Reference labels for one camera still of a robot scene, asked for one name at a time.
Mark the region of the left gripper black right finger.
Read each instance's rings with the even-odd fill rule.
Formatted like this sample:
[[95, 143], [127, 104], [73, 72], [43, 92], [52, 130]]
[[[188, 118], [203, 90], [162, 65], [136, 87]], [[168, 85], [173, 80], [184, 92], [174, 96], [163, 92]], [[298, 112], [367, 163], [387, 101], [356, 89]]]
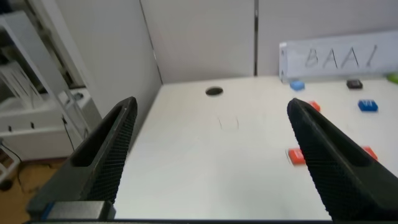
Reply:
[[326, 211], [338, 221], [397, 221], [397, 177], [309, 103], [287, 114]]

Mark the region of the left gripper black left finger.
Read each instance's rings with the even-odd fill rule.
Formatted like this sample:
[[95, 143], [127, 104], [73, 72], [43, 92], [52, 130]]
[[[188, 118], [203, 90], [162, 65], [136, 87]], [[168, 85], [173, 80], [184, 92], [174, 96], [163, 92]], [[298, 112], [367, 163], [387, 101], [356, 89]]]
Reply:
[[114, 203], [136, 116], [137, 101], [133, 96], [116, 104], [30, 200], [26, 206], [30, 217], [41, 218], [53, 202]]

